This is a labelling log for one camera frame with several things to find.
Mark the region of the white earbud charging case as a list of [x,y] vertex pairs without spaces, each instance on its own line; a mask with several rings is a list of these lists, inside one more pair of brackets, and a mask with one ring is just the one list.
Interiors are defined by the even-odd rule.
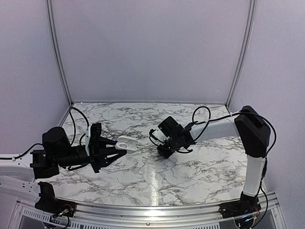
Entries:
[[129,136],[120,136],[117,138],[115,148],[118,150],[126,150],[127,154],[132,154],[138,150],[138,140]]

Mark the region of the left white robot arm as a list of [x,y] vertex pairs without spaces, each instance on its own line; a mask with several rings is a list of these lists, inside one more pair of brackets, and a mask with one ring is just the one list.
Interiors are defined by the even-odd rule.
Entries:
[[0,157],[0,190],[24,200],[40,203],[49,211],[57,212],[60,201],[53,186],[36,183],[58,175],[62,168],[80,168],[90,165],[95,173],[126,155],[132,147],[123,137],[113,141],[101,136],[101,123],[87,127],[85,143],[73,146],[65,130],[56,126],[42,135],[42,149],[31,146],[25,153]]

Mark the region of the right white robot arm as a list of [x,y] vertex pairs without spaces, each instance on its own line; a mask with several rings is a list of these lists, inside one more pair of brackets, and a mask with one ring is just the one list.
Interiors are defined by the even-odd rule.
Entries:
[[236,210],[245,214],[254,207],[260,184],[265,176],[270,135],[275,130],[264,117],[251,106],[244,106],[239,112],[220,118],[198,122],[192,120],[182,126],[171,116],[163,120],[157,129],[151,129],[149,137],[159,142],[158,153],[168,159],[174,152],[190,152],[191,145],[205,140],[223,137],[240,137],[247,155],[246,178]]

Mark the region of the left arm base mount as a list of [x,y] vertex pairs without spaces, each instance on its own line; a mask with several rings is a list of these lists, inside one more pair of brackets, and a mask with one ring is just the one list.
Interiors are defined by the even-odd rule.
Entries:
[[35,208],[38,210],[42,210],[48,213],[51,213],[52,216],[49,219],[49,222],[52,222],[53,219],[65,217],[67,222],[62,227],[58,225],[55,229],[67,229],[70,225],[70,219],[73,217],[76,203],[72,201],[66,201],[62,199],[40,199],[37,203],[35,203]]

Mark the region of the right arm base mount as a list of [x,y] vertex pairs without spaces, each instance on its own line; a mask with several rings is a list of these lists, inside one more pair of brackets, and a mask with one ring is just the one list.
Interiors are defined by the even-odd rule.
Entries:
[[220,204],[219,213],[223,219],[233,219],[236,229],[254,229],[266,216],[269,201],[235,200]]

